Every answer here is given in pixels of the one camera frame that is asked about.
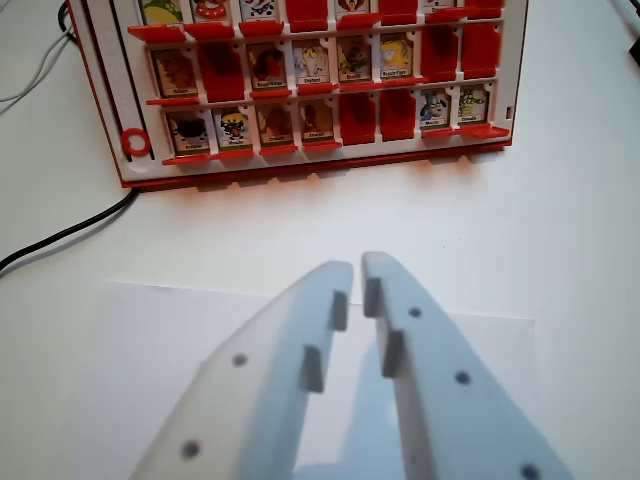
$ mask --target character card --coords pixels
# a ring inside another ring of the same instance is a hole
[[[300,103],[302,141],[333,140],[333,110],[324,100]]]
[[[221,152],[251,147],[249,119],[238,107],[214,111],[213,123]]]
[[[369,0],[336,0],[336,18],[350,13],[369,13]]]
[[[151,52],[162,98],[191,97],[198,94],[193,63],[180,49]]]
[[[293,42],[293,61],[298,85],[329,81],[329,53],[319,40]]]
[[[380,78],[413,75],[413,42],[403,33],[380,36]]]
[[[254,90],[286,88],[284,54],[273,43],[247,45],[247,55]]]
[[[194,22],[215,22],[231,20],[231,10],[227,0],[191,0]]]
[[[277,0],[240,0],[243,22],[278,20]]]
[[[420,130],[449,126],[451,99],[444,89],[423,90],[420,105]]]
[[[290,145],[293,143],[291,115],[278,104],[256,106],[260,141],[263,146]]]
[[[145,25],[168,25],[183,22],[179,0],[139,0],[139,2]]]
[[[371,80],[371,46],[361,35],[338,37],[338,70],[341,83]]]
[[[427,15],[443,8],[456,6],[456,0],[424,0],[423,11]]]
[[[460,87],[458,123],[481,123],[487,121],[489,93],[483,85]]]
[[[167,113],[167,122],[176,155],[193,155],[210,151],[207,128],[200,113],[193,110]]]

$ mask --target cartoon dog card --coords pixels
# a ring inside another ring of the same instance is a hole
[[[207,128],[198,112],[167,113],[167,122],[176,155],[194,155],[210,151]]]
[[[300,103],[300,119],[303,142],[333,139],[333,110],[324,100]]]
[[[451,99],[444,90],[423,90],[420,95],[420,129],[442,128],[449,125]]]
[[[413,74],[413,43],[404,33],[380,36],[380,77],[400,78]]]
[[[487,120],[489,94],[483,85],[460,87],[458,123],[481,123]]]
[[[213,112],[220,151],[251,148],[249,119],[238,107],[224,108]]]
[[[329,53],[319,40],[293,42],[293,62],[298,85],[329,81]]]
[[[284,54],[273,43],[247,45],[247,54],[254,90],[273,90],[287,86]]]
[[[341,83],[371,80],[371,46],[361,35],[338,38]]]
[[[259,22],[264,20],[278,20],[277,0],[240,0],[242,21]]]
[[[291,115],[281,105],[256,107],[260,141],[263,146],[290,145],[293,143]]]
[[[336,0],[336,18],[352,13],[369,13],[369,0]]]
[[[182,50],[155,50],[151,52],[151,58],[161,97],[191,97],[198,94],[193,63]]]

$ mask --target white cable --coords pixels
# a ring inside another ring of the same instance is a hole
[[[67,33],[69,33],[71,31],[71,25],[69,25],[69,27],[64,31],[64,33],[62,35],[60,35],[55,42],[53,42],[51,44],[51,46],[49,46],[49,48],[47,49],[47,51],[45,52],[45,54],[42,57],[42,60],[40,61],[40,65],[38,66],[38,70],[36,71],[35,75],[33,76],[33,78],[29,81],[29,83],[27,84],[27,86],[19,93],[16,93],[15,95],[11,95],[9,97],[4,97],[4,98],[0,98],[0,103],[1,102],[8,102],[9,100],[15,100],[15,99],[20,99],[22,97],[24,97],[27,93],[29,93],[31,90],[33,90],[33,88],[40,83],[38,81],[38,77],[40,77],[40,74],[42,73],[42,69],[44,68],[45,63],[47,62],[47,57],[49,56],[49,54],[51,53],[51,51],[56,48],[56,45],[58,45],[62,40],[64,40],[67,36]],[[60,56],[60,53],[58,53],[55,56],[55,59],[57,60],[58,57]]]

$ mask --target black cable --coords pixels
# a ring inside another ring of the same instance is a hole
[[[60,5],[60,9],[58,10],[58,25],[60,25],[60,29],[63,32],[67,32],[68,27],[64,23],[64,18],[67,16],[68,13],[69,13],[69,7],[67,6],[67,2],[62,2],[62,5]],[[78,44],[78,39],[73,33],[67,32],[67,38],[71,40],[73,43],[75,43],[76,45]]]
[[[9,255],[7,258],[5,258],[0,262],[0,272],[2,272],[2,270],[4,270],[7,266],[9,266],[9,264],[15,262],[19,258],[22,258],[25,255],[29,255],[30,253],[40,250],[41,248],[44,248],[48,245],[51,245],[52,243],[57,242],[58,240],[62,240],[64,237],[68,237],[69,235],[79,232],[80,230],[84,230],[85,228],[90,227],[95,223],[98,223],[100,220],[104,220],[105,218],[110,217],[114,213],[119,212],[123,208],[126,208],[127,206],[131,205],[131,203],[133,203],[133,201],[136,199],[139,193],[140,193],[139,188],[132,188],[126,197],[124,197],[122,200],[120,200],[118,203],[116,203],[112,207],[107,208],[104,212],[101,212],[96,216],[91,217],[88,220],[85,220],[84,222],[80,222],[74,225],[73,227],[69,227],[65,230],[62,230],[61,232],[51,235],[50,237],[45,238],[44,240],[40,240],[39,242],[34,243],[33,245],[29,245],[28,247],[25,247],[21,250],[18,250],[15,253],[12,253],[11,255]]]

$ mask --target screw hole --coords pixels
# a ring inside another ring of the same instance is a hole
[[[520,469],[520,475],[522,475],[522,478],[525,478],[526,480],[539,480],[542,478],[538,467],[531,463],[527,463],[522,466]]]
[[[456,373],[456,382],[461,385],[469,385],[471,383],[471,376],[467,372],[460,371]]]
[[[182,458],[191,460],[200,453],[200,444],[195,440],[187,440],[182,445]]]
[[[242,367],[247,361],[249,357],[247,357],[244,353],[238,353],[233,356],[233,365],[235,367]]]

